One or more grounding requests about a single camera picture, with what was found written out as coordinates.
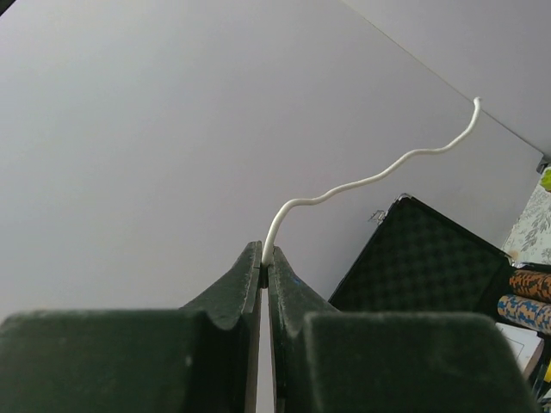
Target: white cable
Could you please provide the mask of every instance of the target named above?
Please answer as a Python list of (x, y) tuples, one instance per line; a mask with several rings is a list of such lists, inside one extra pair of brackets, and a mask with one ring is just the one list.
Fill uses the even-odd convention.
[(264, 248), (262, 253), (263, 267), (269, 266), (274, 260), (274, 241), (276, 240), (276, 235), (280, 225), (282, 224), (283, 219), (285, 219), (285, 217), (287, 216), (288, 212), (291, 209), (293, 209), (294, 207), (298, 207), (300, 205), (318, 205), (324, 200), (330, 199), (333, 195), (339, 194), (344, 191), (348, 191), (349, 189), (359, 188), (364, 185), (368, 185), (369, 183), (377, 182), (380, 179), (384, 178), (385, 176), (388, 176), (389, 174), (394, 172), (401, 164), (403, 164), (410, 157), (415, 157), (417, 155), (437, 155), (439, 153), (444, 153), (446, 151), (449, 151), (451, 148), (459, 144), (465, 137), (467, 137), (473, 131), (474, 125), (476, 124), (476, 121), (479, 119), (479, 115), (480, 115), (480, 98), (476, 97), (474, 98), (473, 117), (471, 118), (471, 121), (468, 124), (467, 129), (465, 129), (461, 135), (459, 135), (457, 138), (452, 140), (446, 146), (442, 148), (437, 148), (437, 149), (416, 149), (413, 151), (409, 151), (406, 154), (402, 155), (400, 159), (398, 159), (388, 168), (383, 170), (380, 174), (371, 176), (370, 178), (362, 179), (361, 181), (345, 183), (344, 185), (340, 185), (336, 188), (333, 188), (330, 191), (327, 191), (325, 194), (319, 196), (318, 198), (311, 198), (311, 199), (299, 198), (296, 200), (287, 201), (285, 205), (283, 205), (282, 208), (279, 210), (277, 215), (274, 217), (274, 220), (272, 221), (272, 225), (269, 227), (268, 236), (266, 237), (266, 241), (264, 242)]

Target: black case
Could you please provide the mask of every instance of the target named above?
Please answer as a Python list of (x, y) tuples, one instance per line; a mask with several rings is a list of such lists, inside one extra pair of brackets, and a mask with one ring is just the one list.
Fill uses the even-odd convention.
[(473, 311), (498, 321), (511, 264), (502, 250), (403, 194), (329, 302), (341, 311)]

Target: black foam-lined case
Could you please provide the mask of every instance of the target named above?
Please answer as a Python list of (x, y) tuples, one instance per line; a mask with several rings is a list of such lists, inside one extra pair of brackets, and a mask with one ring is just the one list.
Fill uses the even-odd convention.
[(503, 251), (404, 194), (329, 301), (341, 311), (473, 311), (497, 321), (514, 270)]

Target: orange patterned object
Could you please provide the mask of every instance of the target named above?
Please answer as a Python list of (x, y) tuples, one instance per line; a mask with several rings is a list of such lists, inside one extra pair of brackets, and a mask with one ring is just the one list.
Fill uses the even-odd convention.
[(551, 303), (551, 274), (518, 269), (509, 285), (516, 295)]

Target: floral pattern fabric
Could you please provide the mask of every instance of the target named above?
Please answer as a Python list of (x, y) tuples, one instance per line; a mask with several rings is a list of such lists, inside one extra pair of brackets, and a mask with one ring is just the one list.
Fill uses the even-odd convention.
[(515, 262), (551, 264), (551, 194), (541, 186), (530, 196), (504, 251)]

